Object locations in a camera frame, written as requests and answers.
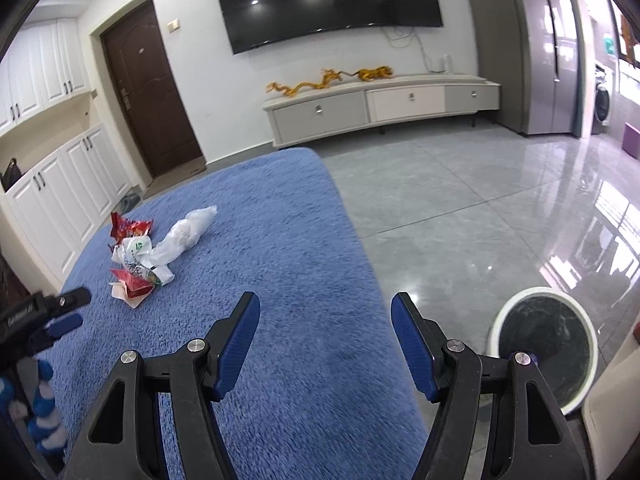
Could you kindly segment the red paper box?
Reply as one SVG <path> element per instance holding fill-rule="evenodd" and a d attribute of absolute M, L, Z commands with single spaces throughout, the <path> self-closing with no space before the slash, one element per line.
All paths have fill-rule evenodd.
<path fill-rule="evenodd" d="M 137 309 L 155 285 L 144 278 L 138 278 L 124 269 L 112 269 L 111 295 L 124 302 L 131 309 Z"/>

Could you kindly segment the white printed plastic bag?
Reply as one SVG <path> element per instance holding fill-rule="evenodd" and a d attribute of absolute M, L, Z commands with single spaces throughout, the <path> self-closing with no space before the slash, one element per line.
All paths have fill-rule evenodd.
<path fill-rule="evenodd" d="M 152 263 L 152 240 L 148 236 L 125 237 L 112 251 L 112 261 L 129 274 L 154 285 L 165 286 L 175 275 L 168 266 Z"/>

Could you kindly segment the red triangular snack bag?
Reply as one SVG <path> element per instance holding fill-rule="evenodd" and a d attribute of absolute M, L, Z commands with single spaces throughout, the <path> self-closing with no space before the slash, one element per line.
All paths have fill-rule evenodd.
<path fill-rule="evenodd" d="M 111 252 L 116 246 L 122 244 L 125 238 L 149 235 L 153 226 L 152 220 L 130 220 L 116 211 L 111 213 L 111 222 L 110 237 L 114 240 L 110 245 Z"/>

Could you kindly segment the translucent white plastic bag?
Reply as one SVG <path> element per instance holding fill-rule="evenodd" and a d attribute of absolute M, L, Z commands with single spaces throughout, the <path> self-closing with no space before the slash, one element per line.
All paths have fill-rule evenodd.
<path fill-rule="evenodd" d="M 168 266 L 184 252 L 193 248 L 212 225 L 218 210 L 216 206 L 194 209 L 177 221 L 165 238 L 150 253 L 153 266 Z"/>

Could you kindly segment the white round trash bin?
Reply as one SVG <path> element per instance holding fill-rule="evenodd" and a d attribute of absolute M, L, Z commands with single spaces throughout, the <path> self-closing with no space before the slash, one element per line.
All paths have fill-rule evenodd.
<path fill-rule="evenodd" d="M 486 353 L 530 356 L 563 414 L 584 402 L 598 369 L 598 338 L 586 310 L 566 292 L 536 286 L 512 296 L 488 333 Z"/>

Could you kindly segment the beige marble counter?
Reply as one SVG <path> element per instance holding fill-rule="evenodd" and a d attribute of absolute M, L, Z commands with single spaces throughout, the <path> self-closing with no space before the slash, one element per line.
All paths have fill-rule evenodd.
<path fill-rule="evenodd" d="M 607 479 L 639 437 L 639 343 L 631 330 L 582 404 L 594 478 Z"/>

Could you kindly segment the grey slippers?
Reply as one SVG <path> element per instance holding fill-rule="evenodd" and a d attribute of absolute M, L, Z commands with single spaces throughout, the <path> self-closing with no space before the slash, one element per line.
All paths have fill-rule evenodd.
<path fill-rule="evenodd" d="M 129 211 L 132 211 L 138 203 L 142 201 L 142 195 L 139 191 L 132 188 L 129 190 L 119 202 L 114 207 L 113 211 L 117 212 L 121 216 L 124 214 L 128 214 Z"/>

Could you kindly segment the black bag on shelf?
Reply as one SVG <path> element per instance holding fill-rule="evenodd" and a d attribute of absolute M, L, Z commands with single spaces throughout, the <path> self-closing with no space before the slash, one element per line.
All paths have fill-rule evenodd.
<path fill-rule="evenodd" d="M 5 191 L 9 191 L 12 186 L 23 177 L 20 167 L 17 165 L 17 160 L 11 158 L 6 170 L 1 174 L 1 184 Z"/>

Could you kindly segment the brown entrance door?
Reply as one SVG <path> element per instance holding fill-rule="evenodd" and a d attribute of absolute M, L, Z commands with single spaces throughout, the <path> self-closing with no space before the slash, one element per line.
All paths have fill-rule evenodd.
<path fill-rule="evenodd" d="M 101 35 L 127 125 L 153 177 L 202 156 L 172 74 L 152 0 Z"/>

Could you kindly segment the white TV cabinet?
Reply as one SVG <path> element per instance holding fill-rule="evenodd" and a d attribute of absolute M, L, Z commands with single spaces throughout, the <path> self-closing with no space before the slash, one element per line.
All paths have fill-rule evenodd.
<path fill-rule="evenodd" d="M 276 148 L 359 130 L 500 107 L 500 84 L 461 74 L 397 76 L 344 82 L 265 102 Z"/>

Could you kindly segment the golden dragon ornament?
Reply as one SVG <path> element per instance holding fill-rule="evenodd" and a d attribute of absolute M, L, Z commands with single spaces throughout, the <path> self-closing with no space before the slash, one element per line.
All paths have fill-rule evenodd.
<path fill-rule="evenodd" d="M 322 78 L 317 81 L 301 81 L 295 86 L 288 86 L 287 84 L 279 84 L 277 81 L 270 82 L 266 85 L 266 92 L 279 92 L 281 96 L 286 98 L 294 98 L 302 90 L 326 90 L 334 84 L 335 81 L 342 82 L 345 73 L 342 70 L 322 70 Z"/>

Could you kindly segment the golden tiger ornament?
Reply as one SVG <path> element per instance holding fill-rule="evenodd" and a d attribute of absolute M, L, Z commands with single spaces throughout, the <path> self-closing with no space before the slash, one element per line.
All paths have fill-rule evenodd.
<path fill-rule="evenodd" d="M 381 79 L 393 78 L 394 71 L 390 66 L 378 66 L 375 68 L 362 68 L 357 70 L 355 77 L 360 81 L 370 82 Z"/>

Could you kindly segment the washing machine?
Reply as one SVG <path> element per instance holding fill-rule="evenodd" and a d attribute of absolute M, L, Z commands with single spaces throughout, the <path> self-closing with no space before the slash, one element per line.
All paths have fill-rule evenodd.
<path fill-rule="evenodd" d="M 611 122 L 614 92 L 614 72 L 599 62 L 594 70 L 594 107 L 591 133 L 600 134 L 608 131 Z"/>

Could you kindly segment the grey double door refrigerator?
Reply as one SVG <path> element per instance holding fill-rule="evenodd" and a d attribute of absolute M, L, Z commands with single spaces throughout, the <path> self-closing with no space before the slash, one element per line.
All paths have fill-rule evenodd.
<path fill-rule="evenodd" d="M 579 49 L 570 0 L 469 0 L 478 73 L 500 86 L 492 119 L 523 136 L 569 134 Z"/>

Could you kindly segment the white wall cabinets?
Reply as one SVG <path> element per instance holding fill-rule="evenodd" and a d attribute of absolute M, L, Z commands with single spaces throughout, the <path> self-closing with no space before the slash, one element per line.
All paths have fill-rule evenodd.
<path fill-rule="evenodd" d="M 22 28 L 1 61 L 2 255 L 29 290 L 58 290 L 131 181 L 92 104 L 76 21 Z"/>

